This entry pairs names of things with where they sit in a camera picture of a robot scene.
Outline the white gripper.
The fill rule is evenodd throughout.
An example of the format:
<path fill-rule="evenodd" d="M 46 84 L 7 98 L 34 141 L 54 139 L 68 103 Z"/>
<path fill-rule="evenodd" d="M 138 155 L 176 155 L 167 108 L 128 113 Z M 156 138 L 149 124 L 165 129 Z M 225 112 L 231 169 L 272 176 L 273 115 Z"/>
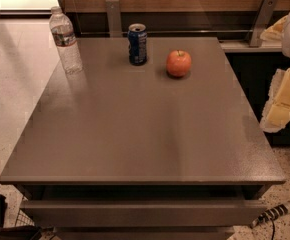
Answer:
<path fill-rule="evenodd" d="M 290 58 L 290 12 L 265 29 L 260 38 L 263 41 L 280 41 L 282 53 Z M 276 133 L 290 122 L 290 68 L 277 69 L 268 92 L 268 101 L 262 111 L 260 128 L 267 133 Z"/>

